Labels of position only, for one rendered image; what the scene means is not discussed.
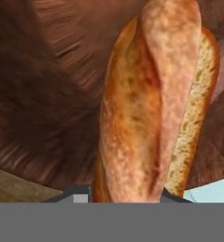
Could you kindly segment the pale blue plate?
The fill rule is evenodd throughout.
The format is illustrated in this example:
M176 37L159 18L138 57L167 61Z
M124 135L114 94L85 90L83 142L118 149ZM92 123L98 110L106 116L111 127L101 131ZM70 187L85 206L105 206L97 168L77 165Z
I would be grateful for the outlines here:
M183 197L198 203L224 203L224 179L187 189Z

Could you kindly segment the golden brown bread bun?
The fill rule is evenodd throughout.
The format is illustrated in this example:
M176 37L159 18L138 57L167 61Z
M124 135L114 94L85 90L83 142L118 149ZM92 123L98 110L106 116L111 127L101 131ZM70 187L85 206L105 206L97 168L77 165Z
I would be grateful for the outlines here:
M197 0L148 0L126 24L105 78L96 202L182 198L219 61Z

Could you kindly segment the brown wooden bowl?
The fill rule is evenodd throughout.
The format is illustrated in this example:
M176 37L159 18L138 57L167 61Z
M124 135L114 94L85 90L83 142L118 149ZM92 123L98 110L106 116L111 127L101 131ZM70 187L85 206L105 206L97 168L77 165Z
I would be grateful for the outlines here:
M0 167L54 188L95 167L106 65L147 0L0 0Z

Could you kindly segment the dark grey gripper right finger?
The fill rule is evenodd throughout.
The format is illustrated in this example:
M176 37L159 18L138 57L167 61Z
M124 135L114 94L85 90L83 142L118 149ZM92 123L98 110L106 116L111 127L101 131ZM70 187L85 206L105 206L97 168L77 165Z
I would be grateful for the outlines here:
M188 202L188 199L180 198L178 196L170 194L166 188L162 192L160 202Z

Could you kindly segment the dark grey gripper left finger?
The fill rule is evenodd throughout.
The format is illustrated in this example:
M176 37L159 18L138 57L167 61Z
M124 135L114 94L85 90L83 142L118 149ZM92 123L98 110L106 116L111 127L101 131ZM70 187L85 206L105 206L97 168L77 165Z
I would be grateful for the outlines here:
M93 188L91 185L69 185L60 195L57 195L47 202L71 202L71 203L89 203L93 198Z

